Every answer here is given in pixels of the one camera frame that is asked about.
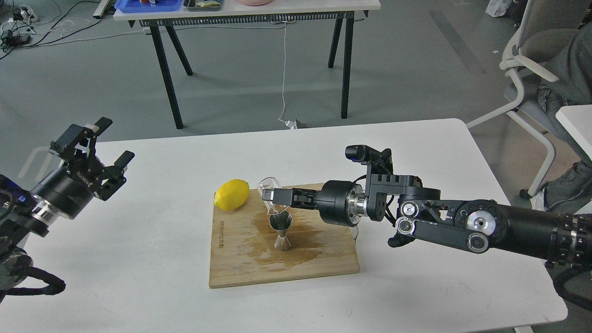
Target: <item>white office chair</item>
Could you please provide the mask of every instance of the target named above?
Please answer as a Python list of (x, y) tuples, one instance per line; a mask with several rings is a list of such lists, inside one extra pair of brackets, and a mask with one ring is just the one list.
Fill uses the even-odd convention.
[[(537, 102), (537, 88), (540, 79), (555, 82), (559, 78), (547, 71), (541, 63), (553, 58), (577, 32), (577, 28), (590, 7), (590, 0), (531, 0), (526, 5), (520, 28), (508, 42), (502, 55), (500, 68), (512, 80), (504, 96), (511, 102), (466, 124), (472, 128), (493, 117), (506, 113), (522, 126), (547, 149), (547, 156), (528, 190), (521, 190), (522, 198), (535, 195), (551, 163), (555, 158), (555, 147), (538, 130), (524, 121), (516, 109), (523, 111), (543, 128), (550, 124)], [(522, 77), (519, 71), (529, 69), (530, 74)]]

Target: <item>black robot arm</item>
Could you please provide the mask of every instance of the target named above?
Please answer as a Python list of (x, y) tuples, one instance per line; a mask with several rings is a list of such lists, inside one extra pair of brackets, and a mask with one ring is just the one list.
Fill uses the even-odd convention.
[[(112, 166), (95, 156), (96, 138), (111, 124), (105, 117), (94, 125), (72, 124), (50, 144), (49, 152), (63, 162), (31, 191), (0, 175), (0, 302), (7, 294), (57, 294), (66, 287), (58, 277), (33, 267), (18, 245), (30, 232), (45, 237), (59, 216), (73, 219), (93, 197), (107, 200), (125, 184), (124, 172), (134, 153), (125, 151)], [(27, 277), (47, 286), (16, 288)]]
[[(391, 151), (349, 146), (346, 157), (367, 165), (366, 187), (356, 182), (326, 182), (320, 191), (293, 188), (264, 190), (264, 200), (296, 208), (318, 209), (326, 222), (356, 226), (362, 216), (387, 218), (396, 229), (388, 240), (399, 247), (421, 239), (476, 254), (498, 248), (518, 254), (569, 264), (575, 272), (589, 271), (592, 264), (592, 219), (505, 206), (493, 200), (441, 200), (440, 191), (424, 188), (419, 177), (395, 175)], [(396, 214), (389, 210), (388, 196), (398, 196)], [(565, 290), (565, 276), (554, 281), (560, 296), (588, 310), (592, 302)]]

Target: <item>yellow lemon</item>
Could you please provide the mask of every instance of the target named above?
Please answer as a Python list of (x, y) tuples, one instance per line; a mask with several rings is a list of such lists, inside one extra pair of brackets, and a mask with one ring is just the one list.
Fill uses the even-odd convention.
[(242, 206), (249, 197), (249, 183), (240, 179), (225, 182), (214, 195), (214, 206), (233, 210)]

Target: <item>tabletop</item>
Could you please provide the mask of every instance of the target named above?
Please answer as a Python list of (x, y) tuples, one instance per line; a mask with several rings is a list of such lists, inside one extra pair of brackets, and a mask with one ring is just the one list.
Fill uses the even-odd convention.
[(557, 120), (584, 152), (592, 156), (592, 105), (562, 107), (557, 112)]
[[(387, 221), (362, 219), (360, 273), (208, 287), (213, 197), (240, 178), (282, 185), (354, 180), (347, 145), (391, 148), (395, 174), (419, 176), (442, 199), (508, 204), (456, 119), (103, 142), (112, 164), (136, 157), (106, 202), (58, 219), (25, 249), (66, 282), (55, 296), (7, 296), (6, 332), (470, 332), (563, 320), (567, 309), (537, 258), (472, 254), (415, 241), (390, 248)], [(38, 286), (27, 279), (21, 286)]]
[(123, 13), (118, 10), (113, 15), (113, 19), (116, 21), (129, 21), (159, 18), (360, 11), (377, 10), (380, 7), (379, 0), (273, 0), (262, 6), (248, 6), (236, 0), (224, 0), (224, 5), (219, 11), (188, 11), (183, 7), (169, 12)]

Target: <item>concrete floor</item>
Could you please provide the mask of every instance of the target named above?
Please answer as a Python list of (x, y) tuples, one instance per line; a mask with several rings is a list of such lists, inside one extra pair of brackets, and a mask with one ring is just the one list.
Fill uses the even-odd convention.
[[(58, 2), (63, 13), (75, 3)], [(357, 22), (346, 120), (339, 117), (343, 43), (335, 68), (326, 65), (331, 21), (298, 22), (286, 31), (270, 24), (179, 30), (193, 76), (185, 75), (170, 40), (163, 38), (185, 122), (182, 130), (175, 129), (150, 36), (128, 34), (16, 50), (0, 60), (0, 171), (32, 188), (44, 156), (35, 158), (25, 172), (31, 152), (48, 146), (68, 125), (94, 123), (101, 116), (114, 122), (101, 141), (283, 129), (277, 118), (282, 113), (284, 33), (285, 119), (298, 119), (307, 127), (442, 118), (471, 121), (505, 104), (503, 89), (509, 83), (498, 63), (516, 30), (509, 18), (487, 15), (487, 3), (383, 1), (382, 10)], [(27, 5), (40, 16), (39, 24), (59, 13), (52, 2), (31, 0)], [(76, 6), (68, 15), (74, 28), (95, 23), (95, 8), (92, 3)], [(8, 17), (0, 15), (0, 20)], [(52, 24), (36, 30), (45, 34)], [(265, 29), (242, 29), (248, 27)], [(126, 22), (107, 16), (64, 41), (138, 30), (138, 24), (130, 29)], [(46, 40), (60, 34), (67, 33), (60, 29)], [(506, 116), (480, 124), (471, 133), (512, 204), (528, 206), (517, 195), (535, 176), (545, 157), (543, 147)], [(552, 140), (557, 157), (547, 179), (577, 160), (567, 145)], [(405, 143), (385, 142), (385, 148), (396, 145)], [(589, 289), (590, 282), (582, 279), (575, 287)], [(565, 321), (533, 330), (589, 331), (592, 315), (571, 304), (568, 308)]]

